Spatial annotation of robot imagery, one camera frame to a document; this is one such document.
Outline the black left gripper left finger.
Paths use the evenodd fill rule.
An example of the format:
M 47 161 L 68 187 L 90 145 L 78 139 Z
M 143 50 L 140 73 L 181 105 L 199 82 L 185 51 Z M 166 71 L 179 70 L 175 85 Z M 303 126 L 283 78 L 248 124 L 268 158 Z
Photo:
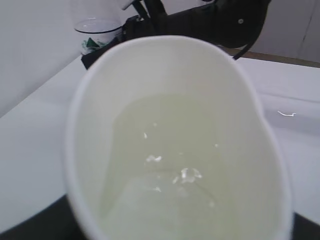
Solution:
M 2 240 L 81 240 L 80 230 L 66 196 L 22 223 L 2 232 Z

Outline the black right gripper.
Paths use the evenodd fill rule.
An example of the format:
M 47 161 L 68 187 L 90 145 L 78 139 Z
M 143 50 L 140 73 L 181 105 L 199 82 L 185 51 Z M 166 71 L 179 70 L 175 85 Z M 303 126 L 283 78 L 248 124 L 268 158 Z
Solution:
M 184 9 L 173 14 L 166 12 L 161 0 L 125 0 L 121 10 L 133 7 L 137 15 L 128 18 L 122 26 L 121 41 L 126 42 L 143 37 L 184 36 L 219 45 L 214 3 Z M 81 57 L 88 70 L 106 51 L 120 44 L 117 38 L 102 48 Z

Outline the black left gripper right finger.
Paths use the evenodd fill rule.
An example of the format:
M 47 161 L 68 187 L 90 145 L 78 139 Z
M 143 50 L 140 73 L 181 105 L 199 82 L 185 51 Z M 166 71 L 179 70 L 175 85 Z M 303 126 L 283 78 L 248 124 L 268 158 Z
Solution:
M 304 216 L 294 213 L 294 225 L 292 240 L 320 240 L 320 226 L 305 218 Z

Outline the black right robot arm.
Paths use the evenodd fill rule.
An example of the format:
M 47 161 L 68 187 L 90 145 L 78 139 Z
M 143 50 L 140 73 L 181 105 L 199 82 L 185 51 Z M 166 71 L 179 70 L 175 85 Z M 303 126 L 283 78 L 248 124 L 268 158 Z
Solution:
M 82 56 L 88 69 L 112 47 L 129 40 L 151 36 L 185 36 L 225 48 L 241 48 L 239 59 L 257 41 L 267 16 L 268 0 L 211 0 L 205 5 L 167 14 L 160 0 L 131 0 L 137 15 L 121 26 L 106 46 Z

